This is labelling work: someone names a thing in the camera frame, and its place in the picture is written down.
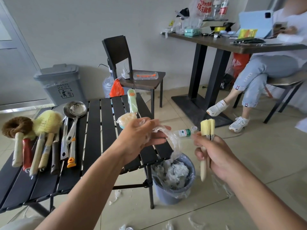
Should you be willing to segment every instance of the door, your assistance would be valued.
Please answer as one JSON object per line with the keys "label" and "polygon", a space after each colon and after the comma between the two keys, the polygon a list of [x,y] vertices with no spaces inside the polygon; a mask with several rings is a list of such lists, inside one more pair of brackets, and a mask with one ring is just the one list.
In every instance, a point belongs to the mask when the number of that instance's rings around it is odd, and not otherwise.
{"label": "door", "polygon": [[0,110],[51,102],[40,83],[33,79],[39,66],[25,44],[16,23],[0,0]]}

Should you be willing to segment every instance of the brown table top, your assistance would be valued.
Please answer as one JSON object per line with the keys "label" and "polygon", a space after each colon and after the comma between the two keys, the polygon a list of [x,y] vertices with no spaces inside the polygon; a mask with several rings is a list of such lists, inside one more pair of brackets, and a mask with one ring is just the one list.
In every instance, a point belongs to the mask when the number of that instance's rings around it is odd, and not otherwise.
{"label": "brown table top", "polygon": [[213,38],[211,36],[184,36],[176,33],[170,33],[168,36],[240,54],[307,49],[307,46],[303,44],[271,44],[263,46],[251,44],[233,45],[231,42],[233,42],[234,39],[226,37]]}

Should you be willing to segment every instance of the chair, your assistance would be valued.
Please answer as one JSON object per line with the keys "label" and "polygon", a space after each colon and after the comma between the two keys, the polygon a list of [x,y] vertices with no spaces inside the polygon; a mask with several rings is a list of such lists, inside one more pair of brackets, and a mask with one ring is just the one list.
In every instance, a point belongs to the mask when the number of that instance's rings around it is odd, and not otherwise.
{"label": "chair", "polygon": [[[301,85],[304,83],[304,81],[307,79],[307,72],[306,71],[299,71],[290,77],[284,77],[284,78],[268,78],[267,84],[273,85],[275,87],[283,88],[285,91],[282,93],[280,98],[276,101],[275,106],[267,116],[267,118],[264,120],[264,123],[268,123],[268,121],[271,119],[275,111],[279,108],[282,101],[285,99],[287,94],[290,92],[291,89],[293,91],[290,93],[289,97],[285,101],[285,103],[282,105],[282,107],[279,109],[278,113],[282,113],[283,110],[286,108],[287,104],[290,102],[292,97],[295,95],[295,93],[298,91],[298,89],[301,87]],[[240,98],[243,93],[240,93],[235,101],[235,104],[233,108],[236,108]]]}
{"label": "chair", "polygon": [[129,52],[126,37],[123,35],[106,38],[102,41],[106,54],[109,60],[110,69],[113,72],[114,79],[117,78],[116,64],[127,59],[129,61],[129,79],[119,78],[122,87],[137,88],[142,90],[150,90],[151,94],[151,113],[154,116],[154,90],[160,85],[160,107],[162,107],[162,95],[163,95],[163,78],[164,72],[157,72],[157,80],[134,80],[133,74],[135,72],[155,72],[145,70],[132,69],[131,55]]}

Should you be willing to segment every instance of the light blue jeans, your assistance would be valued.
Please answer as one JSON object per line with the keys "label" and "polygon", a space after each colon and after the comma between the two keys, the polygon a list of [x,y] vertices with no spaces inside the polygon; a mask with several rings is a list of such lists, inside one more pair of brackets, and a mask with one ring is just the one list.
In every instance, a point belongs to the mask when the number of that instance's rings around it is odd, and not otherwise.
{"label": "light blue jeans", "polygon": [[243,106],[256,107],[268,77],[289,77],[298,70],[298,63],[292,57],[255,55],[240,73],[233,88],[245,92]]}

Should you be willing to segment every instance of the brown round brush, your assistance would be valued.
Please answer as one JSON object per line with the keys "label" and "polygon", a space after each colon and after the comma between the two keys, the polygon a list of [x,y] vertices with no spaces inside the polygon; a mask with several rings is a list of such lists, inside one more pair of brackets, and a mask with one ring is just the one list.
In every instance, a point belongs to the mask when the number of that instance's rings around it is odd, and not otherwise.
{"label": "brown round brush", "polygon": [[8,138],[15,138],[15,148],[13,154],[13,167],[22,166],[22,140],[24,135],[32,131],[33,122],[28,117],[15,117],[7,121],[2,127],[2,134]]}

